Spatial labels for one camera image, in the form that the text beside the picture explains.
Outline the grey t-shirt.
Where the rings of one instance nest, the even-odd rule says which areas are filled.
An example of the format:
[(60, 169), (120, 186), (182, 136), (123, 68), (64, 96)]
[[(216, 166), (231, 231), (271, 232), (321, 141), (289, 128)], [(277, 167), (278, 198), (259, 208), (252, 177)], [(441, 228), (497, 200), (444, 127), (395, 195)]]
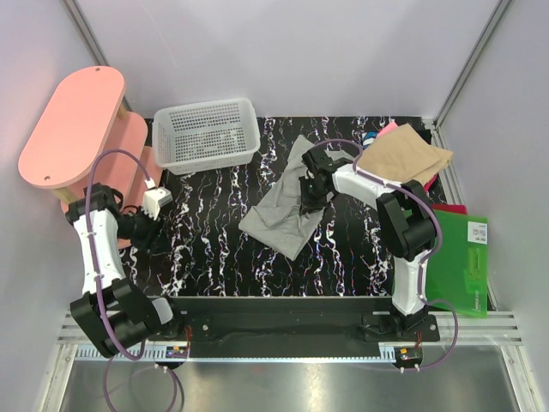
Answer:
[(302, 155), (312, 147), (304, 136), (298, 137), (279, 180), (238, 224), (242, 232), (292, 261), (308, 243), (324, 214), (322, 209), (305, 215), (299, 213), (299, 179), (307, 171)]

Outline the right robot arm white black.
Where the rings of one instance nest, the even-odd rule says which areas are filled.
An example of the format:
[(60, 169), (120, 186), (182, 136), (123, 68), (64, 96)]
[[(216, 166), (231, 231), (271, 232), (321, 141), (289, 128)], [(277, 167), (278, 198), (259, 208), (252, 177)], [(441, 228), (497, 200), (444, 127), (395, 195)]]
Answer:
[(428, 316), (425, 280), (428, 261), (436, 253), (442, 230), (423, 185), (399, 183), (363, 171), (357, 161), (331, 159), (312, 148), (302, 155), (305, 176), (299, 179), (301, 215), (324, 209), (329, 197), (354, 197), (374, 208), (379, 238), (394, 258), (393, 292), (389, 314), (363, 330), (377, 336), (408, 340)]

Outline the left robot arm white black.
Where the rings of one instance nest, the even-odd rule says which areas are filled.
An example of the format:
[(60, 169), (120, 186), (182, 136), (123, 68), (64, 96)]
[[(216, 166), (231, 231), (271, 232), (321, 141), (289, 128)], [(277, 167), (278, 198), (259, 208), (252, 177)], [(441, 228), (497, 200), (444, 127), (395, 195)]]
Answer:
[(166, 188), (153, 187), (135, 212), (121, 209), (122, 194), (96, 183), (85, 197), (69, 205), (65, 217), (81, 242), (84, 262), (82, 297), (70, 313), (95, 348), (106, 358), (120, 354), (153, 335), (174, 340), (184, 333), (185, 319), (167, 298), (149, 298), (125, 275), (118, 241), (140, 251), (160, 248), (160, 211), (172, 201)]

